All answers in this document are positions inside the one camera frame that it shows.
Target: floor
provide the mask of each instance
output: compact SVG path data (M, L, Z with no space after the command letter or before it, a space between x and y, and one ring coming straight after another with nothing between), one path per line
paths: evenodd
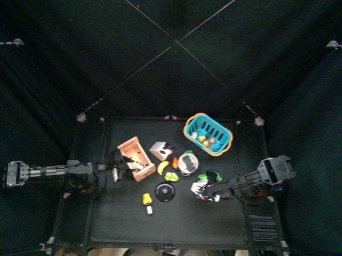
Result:
M123 256L127 248L103 248L95 249L90 252L88 256ZM159 256L161 252L155 252L151 249L136 249L132 256ZM207 251L201 250L189 250L186 256L207 256ZM237 251L235 256L249 256L247 251Z

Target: green object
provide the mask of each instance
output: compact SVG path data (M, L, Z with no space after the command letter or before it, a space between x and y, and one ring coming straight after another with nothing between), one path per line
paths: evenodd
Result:
M213 172L213 171L209 171L207 173L198 175L198 178L199 178L199 180L209 180L209 175L213 175L213 174L215 174L215 181L213 181L213 182L215 183L215 182L222 181L222 176L219 175L219 173Z
M166 178L166 181L171 181L171 182L179 181L179 177L174 172L167 172L165 178Z

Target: cable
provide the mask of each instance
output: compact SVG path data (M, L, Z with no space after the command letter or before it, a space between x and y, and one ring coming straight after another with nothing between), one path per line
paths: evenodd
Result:
M186 39L235 1L230 1L178 41Z
M151 21L151 23L170 36L167 31L156 24L156 22L140 11L139 8L131 3L131 1L126 0L126 2L134 7L134 9L140 12L140 14Z
M166 50L162 52L162 53L159 53L158 55L156 55L156 57L154 57L154 59L152 60L150 60L148 62L147 62L147 64L144 64L143 65L143 67L140 67L136 71L135 71L135 73L118 85L118 86L115 86L114 88L112 88L112 90L102 97L102 98L99 98L91 105L90 105L90 107L87 107L86 108L86 110L83 111L83 113L87 113L112 93L114 93L114 91L116 90L116 88L118 87L120 87L123 84L126 84L130 80L131 80L131 78L169 51L171 49L171 47L167 47L166 48Z
M86 114L110 95L114 93L116 88L126 84L130 79L171 49L174 48L174 45L178 44L182 49L190 54L190 56L197 60L197 62L201 64L201 66L207 70L207 72L211 74L211 76L217 79L217 81L225 86L229 87L229 85L223 82L223 80L214 74L214 72L209 69L209 67L201 62L201 60L195 57L195 55L189 51L189 49L181 44L181 41L185 40L237 0L231 0L179 40L174 40L174 23L173 23L173 35L162 28L162 26L158 25L158 23L144 14L144 12L140 11L140 9L132 4L130 0L126 0L126 2L135 8L135 10L147 18L147 20L170 36L173 37L173 47L169 47L118 86L114 87L114 89L102 97L99 98L80 113ZM250 110L250 112L254 114L255 117L259 117L258 113L253 110L253 108L249 106L249 104L241 100L243 106Z
M222 81L222 79L219 79L219 77L214 74L214 72L209 69L209 67L203 64L203 62L201 62L201 60L195 57L195 55L189 51L189 49L185 47L183 44L181 44L179 41L177 41L178 45L183 48L183 50L190 54L190 56L197 60L197 62L201 64L201 66L207 70L207 72L213 75L213 77L218 80L218 82L225 86L229 87L229 85ZM242 104L245 105L245 107L251 111L251 113L254 114L255 117L258 117L258 113L253 110L253 108L249 106L249 104L241 100Z

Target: yellow object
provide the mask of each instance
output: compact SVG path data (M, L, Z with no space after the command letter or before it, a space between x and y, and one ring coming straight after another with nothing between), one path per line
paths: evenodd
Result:
M206 140L206 136L198 136L198 141L203 142Z
M203 141L203 146L205 146L206 148L209 147L209 141L207 141L207 140Z
M152 204L152 197L150 195L150 193L144 193L143 194L143 205L148 206Z
M158 173L159 175L163 175L163 171L166 169L166 167L169 166L170 162L169 161L163 161L159 165L158 165Z

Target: black enclosure wall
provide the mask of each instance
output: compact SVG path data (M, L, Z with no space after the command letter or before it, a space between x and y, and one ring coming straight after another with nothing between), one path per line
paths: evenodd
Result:
M0 45L3 165L63 164L83 112L259 115L270 153L298 168L281 207L287 242L302 255L342 254L342 50L326 48L341 39L341 1L6 0L0 8L0 42L26 43ZM0 250L47 240L58 192L2 192Z

